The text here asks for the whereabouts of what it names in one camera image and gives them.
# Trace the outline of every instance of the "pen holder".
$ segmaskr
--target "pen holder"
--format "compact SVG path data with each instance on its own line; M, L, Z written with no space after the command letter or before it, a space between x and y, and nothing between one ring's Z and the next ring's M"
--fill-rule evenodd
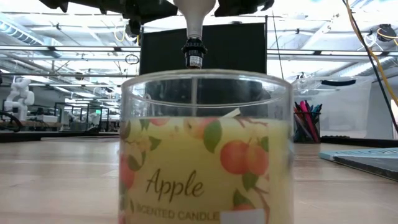
M321 113L294 113L294 142L320 144L319 117Z

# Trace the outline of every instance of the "office desk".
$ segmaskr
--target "office desk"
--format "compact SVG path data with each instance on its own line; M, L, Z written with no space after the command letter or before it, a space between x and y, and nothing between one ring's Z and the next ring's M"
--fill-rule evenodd
M396 224L398 183L295 145L295 224ZM0 144L0 223L115 224L118 143Z

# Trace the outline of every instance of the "blue notebook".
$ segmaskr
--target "blue notebook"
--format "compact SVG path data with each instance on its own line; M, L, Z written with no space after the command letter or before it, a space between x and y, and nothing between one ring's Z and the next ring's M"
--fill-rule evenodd
M322 151L319 157L398 181L398 148Z

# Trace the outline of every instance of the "black monitor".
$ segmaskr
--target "black monitor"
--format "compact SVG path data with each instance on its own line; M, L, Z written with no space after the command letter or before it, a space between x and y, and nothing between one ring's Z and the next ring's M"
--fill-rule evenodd
M266 72L264 23L203 26L203 43L208 53L203 68ZM145 33L142 38L140 75L185 69L181 49L187 30Z

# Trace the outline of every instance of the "candle label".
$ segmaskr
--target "candle label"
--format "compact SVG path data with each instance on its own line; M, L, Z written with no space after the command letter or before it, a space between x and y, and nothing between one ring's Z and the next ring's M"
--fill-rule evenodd
M119 223L290 223L288 135L266 119L123 123Z

